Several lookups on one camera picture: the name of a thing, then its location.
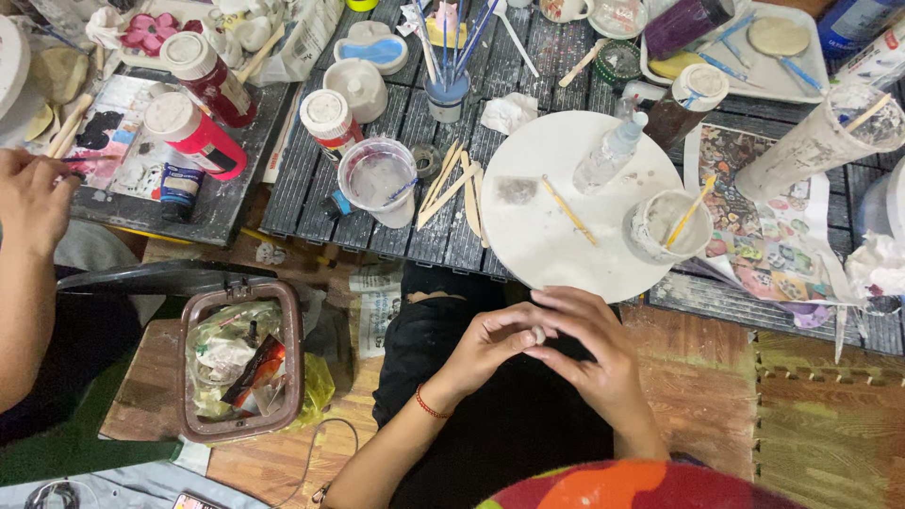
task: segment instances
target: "phone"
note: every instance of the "phone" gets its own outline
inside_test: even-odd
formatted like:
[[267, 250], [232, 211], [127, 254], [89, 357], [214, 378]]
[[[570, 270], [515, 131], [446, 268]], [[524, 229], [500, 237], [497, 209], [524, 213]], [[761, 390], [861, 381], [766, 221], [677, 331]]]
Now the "phone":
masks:
[[187, 493], [180, 493], [173, 504], [173, 509], [225, 509], [220, 505], [204, 502]]

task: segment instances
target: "purple container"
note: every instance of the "purple container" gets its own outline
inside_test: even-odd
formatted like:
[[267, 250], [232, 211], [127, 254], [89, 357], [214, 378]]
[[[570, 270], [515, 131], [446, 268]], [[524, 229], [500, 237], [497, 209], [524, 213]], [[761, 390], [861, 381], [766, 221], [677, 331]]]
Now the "purple container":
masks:
[[679, 0], [644, 28], [648, 54], [663, 60], [735, 15], [732, 0]]

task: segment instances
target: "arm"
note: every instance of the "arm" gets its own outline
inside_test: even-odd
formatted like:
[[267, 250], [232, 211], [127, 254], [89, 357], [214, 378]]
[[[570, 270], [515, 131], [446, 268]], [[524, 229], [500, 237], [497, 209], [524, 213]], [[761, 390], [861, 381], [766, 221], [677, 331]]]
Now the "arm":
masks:
[[578, 362], [548, 347], [532, 347], [525, 353], [574, 385], [613, 427], [616, 459], [668, 460], [669, 452], [641, 389], [634, 344], [604, 300], [566, 286], [535, 290], [531, 296], [550, 308], [544, 311], [544, 325], [577, 338], [597, 362]]
[[0, 413], [32, 390], [53, 331], [53, 250], [79, 186], [66, 166], [0, 150]]
[[[424, 404], [440, 414], [453, 412], [503, 361], [535, 344], [530, 328], [539, 325], [540, 314], [538, 307], [521, 303], [475, 316], [450, 358], [421, 387]], [[409, 399], [339, 472], [326, 506], [387, 507], [399, 481], [427, 452], [446, 420], [427, 413], [414, 397]]]

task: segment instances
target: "cable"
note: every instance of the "cable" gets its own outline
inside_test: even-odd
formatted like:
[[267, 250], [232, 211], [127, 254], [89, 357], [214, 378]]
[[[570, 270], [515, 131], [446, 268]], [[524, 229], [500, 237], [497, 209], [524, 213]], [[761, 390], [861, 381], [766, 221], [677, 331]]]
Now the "cable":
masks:
[[[46, 496], [41, 496], [41, 492], [44, 491], [45, 489], [47, 489], [51, 486], [63, 485], [63, 484], [66, 484], [66, 486], [63, 487], [62, 489], [60, 489], [60, 490], [53, 489], [50, 492], [48, 492]], [[94, 504], [97, 505], [98, 509], [100, 509], [100, 499], [98, 498], [97, 494], [94, 493], [94, 490], [91, 489], [91, 486], [88, 486], [81, 481], [72, 481], [72, 480], [67, 480], [67, 479], [53, 481], [52, 483], [47, 483], [46, 485], [41, 486], [37, 491], [33, 492], [33, 494], [29, 495], [29, 497], [25, 500], [24, 509], [43, 509], [44, 501], [47, 500], [47, 498], [53, 494], [57, 494], [60, 496], [60, 498], [62, 499], [63, 507], [65, 507], [65, 509], [79, 509], [79, 507], [81, 507], [81, 501], [79, 500], [79, 494], [76, 493], [74, 490], [72, 490], [72, 487], [70, 485], [85, 486], [85, 489], [87, 489], [88, 492], [91, 493], [91, 496], [94, 498]]]
[[308, 476], [308, 467], [311, 465], [311, 453], [314, 452], [314, 441], [318, 437], [318, 432], [325, 424], [327, 424], [330, 421], [334, 421], [334, 420], [345, 424], [352, 430], [352, 435], [355, 436], [355, 452], [358, 452], [358, 432], [355, 430], [355, 427], [352, 426], [352, 423], [345, 420], [344, 418], [325, 418], [324, 420], [320, 421], [320, 423], [314, 427], [314, 434], [311, 435], [311, 445], [308, 446], [308, 459], [305, 460], [305, 471], [301, 475], [301, 480], [299, 481], [299, 483], [297, 485], [295, 485], [295, 489], [292, 490], [292, 493], [289, 496], [287, 496], [279, 504], [272, 505], [268, 509], [277, 509], [277, 507], [280, 507], [281, 505], [289, 502], [291, 500], [291, 498], [293, 496], [295, 496], [295, 494], [297, 494], [299, 492], [299, 490], [301, 489], [301, 487], [305, 484], [305, 477]]

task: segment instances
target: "water cup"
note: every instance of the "water cup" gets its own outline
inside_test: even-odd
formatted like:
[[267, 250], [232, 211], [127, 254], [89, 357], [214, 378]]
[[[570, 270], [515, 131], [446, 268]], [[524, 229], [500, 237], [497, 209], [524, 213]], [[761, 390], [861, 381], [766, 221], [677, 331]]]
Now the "water cup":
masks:
[[666, 241], [697, 197], [667, 189], [632, 207], [625, 216], [624, 234], [630, 250], [653, 264], [677, 264], [700, 253], [713, 235], [710, 211], [699, 206], [666, 249]]
[[339, 190], [343, 196], [389, 228], [412, 223], [414, 186], [390, 197], [414, 177], [412, 152], [394, 139], [359, 141], [339, 162]]
[[431, 82], [429, 76], [424, 76], [424, 91], [427, 92], [427, 107], [431, 111], [434, 120], [443, 124], [451, 124], [462, 117], [462, 105], [465, 96], [472, 86], [472, 77], [468, 71], [462, 73], [458, 80], [451, 83], [446, 90], [440, 80]]
[[852, 132], [846, 129], [885, 95], [860, 84], [832, 89], [806, 119], [738, 171], [736, 189], [753, 202], [765, 203], [812, 175], [901, 147], [905, 113], [895, 100], [886, 102]]

